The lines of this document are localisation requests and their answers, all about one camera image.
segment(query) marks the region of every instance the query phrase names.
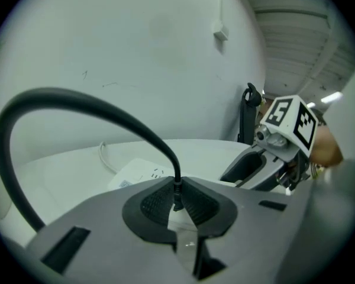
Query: black cable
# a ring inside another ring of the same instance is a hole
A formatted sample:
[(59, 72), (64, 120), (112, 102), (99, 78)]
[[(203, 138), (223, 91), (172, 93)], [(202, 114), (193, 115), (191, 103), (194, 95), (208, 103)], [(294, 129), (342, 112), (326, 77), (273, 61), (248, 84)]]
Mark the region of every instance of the black cable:
[(312, 175), (312, 180), (314, 179), (314, 171), (313, 171), (313, 164), (310, 163), (310, 172), (311, 172), (311, 175)]
[(0, 113), (0, 176), (13, 203), (35, 231), (44, 227), (44, 222), (27, 201), (17, 181), (9, 142), (13, 126), (21, 116), (37, 109), (52, 108), (91, 115), (140, 136), (167, 156), (175, 170), (175, 182), (180, 182), (180, 164), (174, 152), (151, 129), (125, 111), (103, 100), (67, 89), (39, 88), (23, 92), (12, 98)]

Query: white wall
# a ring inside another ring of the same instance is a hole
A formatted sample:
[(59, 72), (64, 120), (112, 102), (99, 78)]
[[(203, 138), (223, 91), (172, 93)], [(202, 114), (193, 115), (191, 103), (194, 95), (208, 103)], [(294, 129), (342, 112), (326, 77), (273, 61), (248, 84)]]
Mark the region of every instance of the white wall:
[(342, 94), (343, 97), (327, 109), (324, 119), (343, 157), (355, 159), (355, 72)]
[[(162, 138), (234, 140), (247, 82), (264, 86), (264, 40), (246, 0), (223, 1), (222, 46), (211, 30), (218, 0), (22, 0), (0, 34), (0, 110), (19, 92), (57, 86), (115, 104)], [(23, 164), (136, 139), (83, 115), (39, 111), (15, 126), (12, 155)]]

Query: white ceiling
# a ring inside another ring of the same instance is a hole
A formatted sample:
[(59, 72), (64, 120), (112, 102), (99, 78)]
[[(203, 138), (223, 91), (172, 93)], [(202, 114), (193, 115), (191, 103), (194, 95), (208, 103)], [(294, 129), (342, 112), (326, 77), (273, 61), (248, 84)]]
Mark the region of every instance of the white ceiling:
[(267, 48), (266, 96), (315, 102), (341, 91), (355, 70), (355, 40), (330, 0), (248, 0)]

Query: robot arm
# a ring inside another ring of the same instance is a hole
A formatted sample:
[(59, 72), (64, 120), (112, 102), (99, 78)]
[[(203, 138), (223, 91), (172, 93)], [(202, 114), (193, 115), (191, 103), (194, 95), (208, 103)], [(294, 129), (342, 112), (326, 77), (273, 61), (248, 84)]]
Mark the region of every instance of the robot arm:
[(257, 129), (257, 141), (221, 176), (237, 187), (295, 189), (309, 166), (318, 120), (296, 95), (276, 98)]

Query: ceiling light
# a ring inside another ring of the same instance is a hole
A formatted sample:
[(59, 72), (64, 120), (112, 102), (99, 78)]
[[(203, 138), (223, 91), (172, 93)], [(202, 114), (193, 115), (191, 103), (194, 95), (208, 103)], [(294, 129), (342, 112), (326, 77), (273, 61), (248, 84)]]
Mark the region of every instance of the ceiling light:
[(341, 92), (334, 92), (334, 93), (332, 93), (330, 96), (327, 96), (327, 97), (325, 97), (325, 98), (322, 98), (322, 99), (321, 99), (321, 102), (322, 102), (322, 103), (329, 103), (329, 102), (334, 101), (334, 100), (337, 100), (337, 99), (339, 99), (339, 98), (341, 98), (341, 97), (342, 97), (342, 93), (341, 93)]

